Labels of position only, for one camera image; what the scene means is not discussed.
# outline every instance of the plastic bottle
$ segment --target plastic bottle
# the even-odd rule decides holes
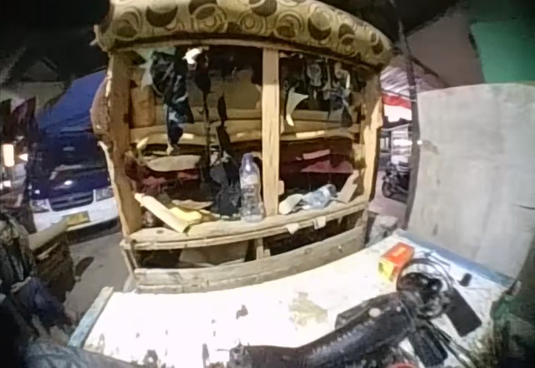
[[[303,197],[303,209],[323,209],[336,198],[336,187],[326,184]]]
[[[242,190],[242,220],[249,223],[260,222],[266,216],[260,190],[260,169],[252,159],[252,154],[246,153],[240,166],[240,188]]]

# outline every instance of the worktable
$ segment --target worktable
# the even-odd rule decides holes
[[[482,326],[459,338],[447,317],[437,325],[469,350],[476,349],[492,327],[489,312],[512,282],[401,230],[375,245],[308,272],[237,289],[198,294],[114,293],[103,289],[76,330],[71,345],[114,358],[158,366],[201,368],[203,361],[226,361],[238,342],[299,346],[334,328],[339,313],[366,299],[395,291],[378,273],[381,254],[398,242],[415,247],[415,256],[433,252],[450,263],[460,279],[472,275],[460,293]],[[458,366],[450,357],[446,366]]]

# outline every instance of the wooden frame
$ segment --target wooden frame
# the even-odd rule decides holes
[[[263,49],[262,108],[230,109],[228,111],[230,120],[226,123],[231,141],[262,142],[262,189],[266,219],[260,223],[202,222],[188,228],[183,227],[179,231],[166,227],[142,228],[140,204],[136,201],[133,186],[125,174],[125,153],[132,146],[140,151],[149,144],[166,144],[166,131],[158,121],[153,126],[129,127],[131,57],[125,52],[111,55],[108,83],[94,125],[98,125],[99,132],[104,132],[101,145],[108,161],[125,236],[121,244],[123,257],[139,289],[188,292],[260,283],[263,280],[277,279],[332,262],[362,248],[367,217],[365,210],[375,187],[378,129],[382,122],[378,77],[368,78],[363,92],[357,96],[360,98],[358,103],[364,111],[364,118],[360,123],[349,128],[337,128],[336,124],[325,123],[326,112],[296,110],[293,114],[295,126],[289,127],[280,117],[278,82],[280,50],[273,47]],[[201,119],[196,108],[193,108],[193,115],[197,121]],[[251,123],[254,126],[253,130],[243,129]],[[206,143],[201,122],[188,125],[185,133],[181,144],[204,146]],[[346,138],[354,142],[356,170],[351,176],[354,182],[350,184],[354,187],[362,186],[360,193],[363,195],[353,200],[349,199],[348,203],[331,203],[321,211],[278,215],[281,141],[305,141],[329,136]],[[354,189],[351,191],[353,192],[349,194],[350,197],[353,196]],[[266,247],[264,238],[288,232],[294,233],[295,230],[304,227],[322,227],[326,222],[349,216],[357,216],[354,228],[328,240],[274,257],[270,256],[270,250]],[[142,251],[211,247],[243,241],[252,242],[256,260],[236,265],[196,269],[140,268],[136,260],[136,254]]]

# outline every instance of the red fabric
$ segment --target red fabric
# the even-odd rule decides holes
[[[383,93],[383,103],[388,106],[401,106],[410,109],[410,101],[399,95]]]

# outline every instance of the motorcycle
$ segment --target motorcycle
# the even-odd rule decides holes
[[[409,163],[400,161],[397,165],[388,162],[383,178],[381,191],[387,198],[396,194],[407,195],[409,193],[410,168]]]

